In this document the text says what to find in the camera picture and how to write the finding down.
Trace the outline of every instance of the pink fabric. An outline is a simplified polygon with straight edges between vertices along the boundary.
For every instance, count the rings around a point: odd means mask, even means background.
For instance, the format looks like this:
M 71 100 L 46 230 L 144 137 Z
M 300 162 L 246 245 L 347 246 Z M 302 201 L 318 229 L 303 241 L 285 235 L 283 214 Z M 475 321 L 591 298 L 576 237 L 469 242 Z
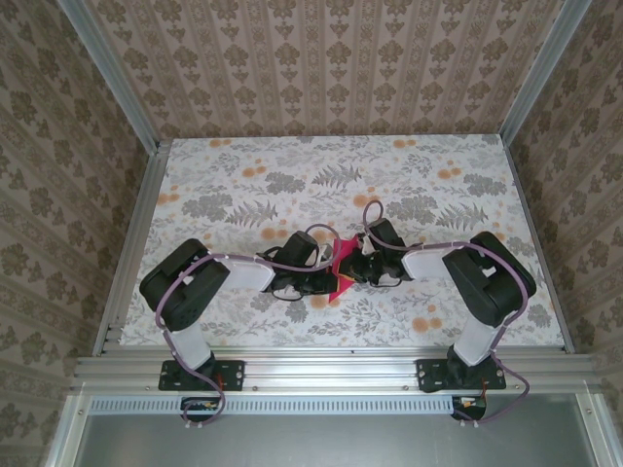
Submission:
M 333 273 L 338 276 L 338 291 L 329 295 L 329 303 L 340 297 L 346 290 L 348 290 L 348 288 L 352 284 L 354 284 L 354 280 L 346 279 L 345 277 L 340 276 L 338 273 L 338 269 L 340 268 L 340 262 L 342 261 L 342 259 L 352 253 L 352 250 L 354 250 L 358 246 L 358 244 L 359 243 L 357 241 L 357 235 L 355 235 L 350 240 L 342 240 L 342 251 L 340 251 L 340 256 L 331 267 Z M 337 247 L 337 240 L 333 240 L 333 249 L 335 250 Z

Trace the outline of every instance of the floral tablecloth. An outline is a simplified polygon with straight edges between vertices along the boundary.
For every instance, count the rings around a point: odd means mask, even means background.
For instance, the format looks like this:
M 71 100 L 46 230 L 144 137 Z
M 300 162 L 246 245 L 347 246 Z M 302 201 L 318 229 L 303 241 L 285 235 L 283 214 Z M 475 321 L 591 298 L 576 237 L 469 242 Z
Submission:
M 247 255 L 316 222 L 351 238 L 362 230 L 363 206 L 375 198 L 408 243 L 495 233 L 538 284 L 528 312 L 502 343 L 563 344 L 496 135 L 175 140 L 122 344 L 164 344 L 138 284 L 187 238 Z M 326 232 L 313 234 L 331 241 Z M 330 304 L 327 297 L 287 303 L 251 291 L 220 292 L 201 323 L 214 345 L 446 346 L 467 316 L 454 283 L 429 279 L 384 289 L 355 285 Z

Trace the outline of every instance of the black mounting bracket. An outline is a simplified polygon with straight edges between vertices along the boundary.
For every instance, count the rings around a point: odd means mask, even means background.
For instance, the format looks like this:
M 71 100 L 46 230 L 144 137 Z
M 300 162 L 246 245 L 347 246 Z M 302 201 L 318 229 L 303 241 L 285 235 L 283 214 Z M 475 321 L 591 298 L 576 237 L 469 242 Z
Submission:
M 453 377 L 448 359 L 427 358 L 416 360 L 416 377 L 420 391 L 430 393 L 441 390 L 506 389 L 504 371 L 492 358 L 487 358 L 475 367 L 466 367 L 467 377 Z
M 213 365 L 198 372 L 209 377 L 223 391 L 241 391 L 244 384 L 242 360 L 216 360 Z M 160 373 L 158 388 L 161 391 L 213 391 L 212 387 L 198 377 L 187 373 L 175 360 L 166 360 Z

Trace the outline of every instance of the patterned wallpaper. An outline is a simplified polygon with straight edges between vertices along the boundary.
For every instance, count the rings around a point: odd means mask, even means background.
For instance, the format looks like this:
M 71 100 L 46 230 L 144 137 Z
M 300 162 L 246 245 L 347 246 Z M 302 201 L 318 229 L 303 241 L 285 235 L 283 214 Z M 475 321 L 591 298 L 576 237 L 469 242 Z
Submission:
M 54 1 L 0 2 L 0 465 L 38 465 L 91 353 L 146 155 Z
M 511 152 L 568 325 L 623 435 L 623 1 L 593 1 Z
M 563 0 L 87 0 L 161 138 L 493 133 Z

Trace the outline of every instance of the metal bar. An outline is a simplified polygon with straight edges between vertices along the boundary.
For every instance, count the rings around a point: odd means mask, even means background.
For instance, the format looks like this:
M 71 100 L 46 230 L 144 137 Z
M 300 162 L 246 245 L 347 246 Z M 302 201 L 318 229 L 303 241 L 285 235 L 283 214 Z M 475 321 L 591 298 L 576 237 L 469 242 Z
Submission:
M 132 289 L 145 248 L 145 241 L 147 240 L 151 220 L 156 209 L 158 193 L 165 177 L 166 161 L 170 148 L 170 141 L 162 143 L 158 149 L 158 154 L 147 162 L 147 169 L 138 192 L 136 206 L 129 221 L 124 248 L 121 252 L 119 265 L 115 272 L 110 295 L 108 296 L 106 308 L 104 309 L 97 338 L 93 346 L 93 355 L 99 355 L 102 352 L 109 325 L 120 320 L 120 313 L 128 312 Z
M 421 394 L 415 374 L 415 360 L 443 358 L 445 349 L 298 349 L 290 353 L 262 349 L 257 353 L 244 349 L 214 349 L 217 358 L 246 362 L 244 391 L 264 395 L 286 394 Z M 588 355 L 568 355 L 534 351 L 499 350 L 506 365 L 526 377 L 535 393 L 576 393 L 599 387 Z M 161 365 L 170 359 L 160 350 L 130 351 L 123 355 L 83 358 L 75 370 L 71 391 L 98 395 L 138 395 L 157 390 Z M 523 385 L 507 376 L 509 393 L 518 393 Z
M 152 126 L 136 93 L 126 79 L 124 67 L 119 62 L 118 55 L 108 46 L 104 35 L 97 27 L 97 21 L 92 17 L 87 2 L 59 0 L 58 3 L 76 29 L 80 40 L 97 65 L 108 88 L 119 102 L 147 154 L 153 157 L 157 151 L 158 131 Z
M 556 317 L 558 318 L 558 325 L 560 326 L 561 333 L 563 334 L 563 342 L 565 343 L 565 350 L 567 352 L 573 353 L 575 352 L 573 339 L 571 338 L 571 334 L 568 331 L 567 321 L 565 319 L 565 315 L 563 314 L 561 303 L 558 300 L 558 294 L 556 293 L 556 287 L 554 287 L 552 274 L 549 271 L 549 267 L 547 266 L 547 261 L 545 260 L 545 254 L 543 253 L 543 248 L 541 247 L 541 242 L 538 239 L 536 226 L 534 225 L 534 220 L 532 219 L 530 209 L 528 208 L 528 201 L 526 200 L 526 194 L 524 193 L 524 189 L 522 188 L 522 184 L 519 180 L 519 175 L 517 174 L 517 167 L 515 167 L 515 163 L 513 162 L 513 158 L 510 154 L 510 149 L 508 149 L 508 145 L 504 141 L 502 141 L 502 143 L 504 144 L 504 151 L 506 152 L 506 158 L 508 159 L 508 165 L 510 166 L 510 171 L 513 174 L 513 180 L 515 181 L 515 188 L 517 188 L 517 193 L 519 194 L 519 200 L 521 201 L 522 207 L 524 208 L 524 215 L 526 216 L 526 222 L 528 222 L 528 227 L 532 235 L 532 241 L 534 242 L 534 250 L 536 250 L 536 256 L 538 257 L 538 262 L 541 264 L 541 269 L 543 269 L 543 277 L 545 277 L 547 290 L 549 291 L 549 295 L 552 299 L 552 304 L 554 304 L 554 312 L 556 313 Z
M 576 398 L 597 465 L 623 465 L 623 449 L 605 405 L 604 394 L 583 392 L 577 394 Z
M 508 146 L 515 139 L 519 128 L 521 128 L 538 95 L 549 80 L 558 60 L 571 40 L 573 32 L 575 32 L 590 5 L 591 0 L 574 0 L 563 4 L 561 12 L 554 21 L 551 31 L 500 128 L 499 133 L 502 141 Z
M 108 326 L 108 332 L 106 333 L 106 340 L 110 342 L 119 342 L 123 334 L 122 328 L 119 326 Z
M 60 416 L 46 467 L 72 467 L 87 423 L 91 396 L 69 395 Z

